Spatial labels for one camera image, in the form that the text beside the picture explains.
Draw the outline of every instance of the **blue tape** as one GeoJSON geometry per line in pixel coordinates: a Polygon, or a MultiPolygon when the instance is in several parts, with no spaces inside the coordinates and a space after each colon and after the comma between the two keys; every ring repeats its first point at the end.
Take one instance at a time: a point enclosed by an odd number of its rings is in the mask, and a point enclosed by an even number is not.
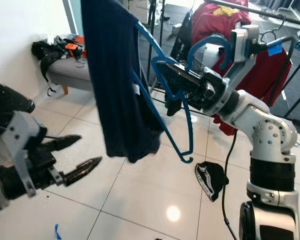
{"type": "Polygon", "coordinates": [[[61,237],[60,237],[60,235],[58,234],[58,226],[59,226],[59,224],[56,224],[55,226],[54,226],[54,231],[55,231],[55,236],[56,236],[56,239],[57,240],[61,240],[61,237]]]}
{"type": "Polygon", "coordinates": [[[282,53],[282,43],[279,43],[278,45],[268,48],[269,57],[279,53],[282,53]]]}

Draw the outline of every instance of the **black cloth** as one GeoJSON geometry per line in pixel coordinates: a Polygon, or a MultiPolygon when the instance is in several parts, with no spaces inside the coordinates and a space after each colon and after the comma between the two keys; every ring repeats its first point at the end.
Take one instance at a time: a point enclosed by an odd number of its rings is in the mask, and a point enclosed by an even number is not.
{"type": "Polygon", "coordinates": [[[106,154],[134,163],[158,151],[163,132],[144,97],[133,89],[132,70],[148,89],[139,63],[138,19],[113,0],[81,0],[81,11],[106,154]]]}
{"type": "Polygon", "coordinates": [[[31,46],[31,52],[40,60],[40,69],[43,78],[48,83],[47,71],[51,64],[67,54],[66,42],[58,36],[54,39],[54,44],[50,45],[46,41],[36,41],[31,46]]]}
{"type": "Polygon", "coordinates": [[[209,161],[197,163],[194,171],[202,189],[212,202],[218,199],[224,183],[229,183],[229,179],[225,176],[224,168],[217,163],[209,161]]]}

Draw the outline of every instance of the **metal bracket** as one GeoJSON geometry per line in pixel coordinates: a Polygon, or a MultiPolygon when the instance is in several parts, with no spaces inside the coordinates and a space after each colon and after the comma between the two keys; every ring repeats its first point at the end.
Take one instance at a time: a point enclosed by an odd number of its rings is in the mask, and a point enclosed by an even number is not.
{"type": "Polygon", "coordinates": [[[29,198],[36,195],[36,188],[29,175],[26,164],[28,151],[24,148],[31,137],[38,135],[39,130],[37,121],[30,114],[15,111],[7,130],[2,134],[2,140],[29,198]]]}

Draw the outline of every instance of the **navy blue shirt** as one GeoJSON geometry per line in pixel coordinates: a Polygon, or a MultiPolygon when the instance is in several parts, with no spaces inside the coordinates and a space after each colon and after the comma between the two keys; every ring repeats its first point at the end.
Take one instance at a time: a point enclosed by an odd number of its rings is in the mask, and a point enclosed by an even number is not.
{"type": "Polygon", "coordinates": [[[106,153],[136,162],[158,151],[163,132],[144,97],[133,89],[132,70],[148,89],[139,62],[138,19],[114,0],[81,0],[81,11],[106,153]]]}

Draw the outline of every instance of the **cable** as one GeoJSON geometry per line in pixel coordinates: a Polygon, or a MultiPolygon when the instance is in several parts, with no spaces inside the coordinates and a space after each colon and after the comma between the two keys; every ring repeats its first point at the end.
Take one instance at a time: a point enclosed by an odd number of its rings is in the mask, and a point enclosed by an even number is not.
{"type": "Polygon", "coordinates": [[[229,162],[229,157],[230,154],[232,152],[232,150],[234,149],[235,143],[236,143],[236,139],[237,139],[237,129],[234,131],[234,136],[233,136],[233,140],[232,140],[232,144],[229,150],[228,155],[226,156],[226,160],[225,160],[225,166],[224,166],[224,183],[223,183],[223,189],[222,189],[222,214],[223,214],[223,218],[224,218],[224,222],[225,225],[228,227],[232,237],[234,240],[237,240],[236,235],[234,233],[234,231],[232,230],[232,228],[230,227],[230,222],[227,218],[226,215],[226,210],[225,210],[225,195],[226,195],[226,177],[227,177],[227,169],[228,169],[228,162],[229,162]]]}

